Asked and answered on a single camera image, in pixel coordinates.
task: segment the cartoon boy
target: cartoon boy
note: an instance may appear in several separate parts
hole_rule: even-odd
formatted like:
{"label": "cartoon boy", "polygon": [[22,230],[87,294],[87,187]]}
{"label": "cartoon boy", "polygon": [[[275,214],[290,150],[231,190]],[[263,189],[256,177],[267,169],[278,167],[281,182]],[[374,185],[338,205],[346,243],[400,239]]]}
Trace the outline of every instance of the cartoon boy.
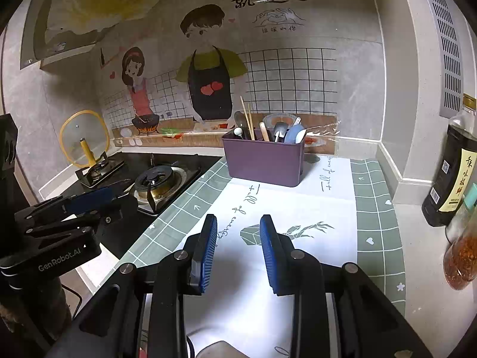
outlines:
{"label": "cartoon boy", "polygon": [[[222,9],[214,4],[196,8],[185,15],[180,28],[196,50],[182,62],[176,79],[187,82],[192,114],[197,121],[227,120],[231,128],[234,113],[241,108],[240,95],[245,96],[247,91],[244,75],[247,68],[235,52],[212,44],[214,32],[222,26],[224,17]],[[235,83],[233,99],[231,78]]]}

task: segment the screw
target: screw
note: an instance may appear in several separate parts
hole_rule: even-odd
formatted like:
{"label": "screw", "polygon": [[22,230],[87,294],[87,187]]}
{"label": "screw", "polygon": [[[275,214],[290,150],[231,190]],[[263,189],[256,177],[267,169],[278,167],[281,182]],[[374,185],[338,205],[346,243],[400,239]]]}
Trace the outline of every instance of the screw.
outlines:
{"label": "screw", "polygon": [[184,260],[188,257],[189,253],[187,253],[185,250],[178,250],[174,253],[174,258],[176,260]]}
{"label": "screw", "polygon": [[294,260],[301,260],[305,257],[305,253],[303,253],[301,250],[295,249],[292,250],[290,256],[292,256]]}
{"label": "screw", "polygon": [[120,271],[122,274],[128,274],[128,273],[132,272],[133,269],[134,269],[134,265],[131,264],[131,263],[122,264],[122,265],[119,267],[119,271]]}
{"label": "screw", "polygon": [[344,265],[344,270],[348,273],[356,273],[359,269],[356,264],[347,263]]}

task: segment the blue gripper pad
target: blue gripper pad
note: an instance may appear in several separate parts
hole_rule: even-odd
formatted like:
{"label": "blue gripper pad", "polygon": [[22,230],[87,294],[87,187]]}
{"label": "blue gripper pad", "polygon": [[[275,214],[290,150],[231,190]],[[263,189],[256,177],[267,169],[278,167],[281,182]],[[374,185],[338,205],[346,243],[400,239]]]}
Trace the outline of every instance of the blue gripper pad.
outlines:
{"label": "blue gripper pad", "polygon": [[95,191],[87,192],[73,198],[66,206],[66,213],[67,215],[78,215],[85,211],[96,210],[111,202],[113,198],[114,192],[109,187],[103,187]]}
{"label": "blue gripper pad", "polygon": [[[288,247],[293,249],[291,241],[288,238],[286,240],[290,242]],[[278,296],[290,294],[293,279],[289,272],[286,250],[278,237],[270,215],[264,215],[260,220],[260,241],[273,293]]]}
{"label": "blue gripper pad", "polygon": [[201,293],[206,291],[210,282],[216,242],[217,218],[213,214],[207,214],[192,256],[189,282],[190,286]]}

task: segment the white countertop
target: white countertop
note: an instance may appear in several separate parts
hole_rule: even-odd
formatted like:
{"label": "white countertop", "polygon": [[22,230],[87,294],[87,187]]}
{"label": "white countertop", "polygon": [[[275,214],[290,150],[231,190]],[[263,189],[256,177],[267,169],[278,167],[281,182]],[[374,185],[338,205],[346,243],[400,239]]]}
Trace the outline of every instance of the white countertop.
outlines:
{"label": "white countertop", "polygon": [[477,313],[477,283],[462,291],[445,280],[442,260],[448,242],[444,227],[431,227],[421,206],[395,205],[406,271],[405,318],[435,358],[459,343]]}

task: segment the bottle label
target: bottle label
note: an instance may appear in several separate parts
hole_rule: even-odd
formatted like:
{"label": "bottle label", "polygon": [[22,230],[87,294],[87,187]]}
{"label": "bottle label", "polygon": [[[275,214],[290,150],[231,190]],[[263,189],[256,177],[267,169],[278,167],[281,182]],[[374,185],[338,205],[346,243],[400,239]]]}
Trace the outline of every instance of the bottle label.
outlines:
{"label": "bottle label", "polygon": [[448,170],[449,170],[449,163],[447,161],[444,160],[444,163],[442,165],[442,170],[444,171],[445,174],[447,174]]}
{"label": "bottle label", "polygon": [[464,195],[464,191],[469,182],[470,175],[474,169],[474,163],[477,158],[477,152],[467,151],[467,149],[462,149],[460,157],[460,167],[459,173],[457,175],[456,182],[452,191],[450,192],[447,200],[441,206],[439,211],[448,212],[455,211],[459,205],[460,199]]}
{"label": "bottle label", "polygon": [[439,203],[440,196],[434,187],[431,188],[431,198],[434,200],[435,204]]}

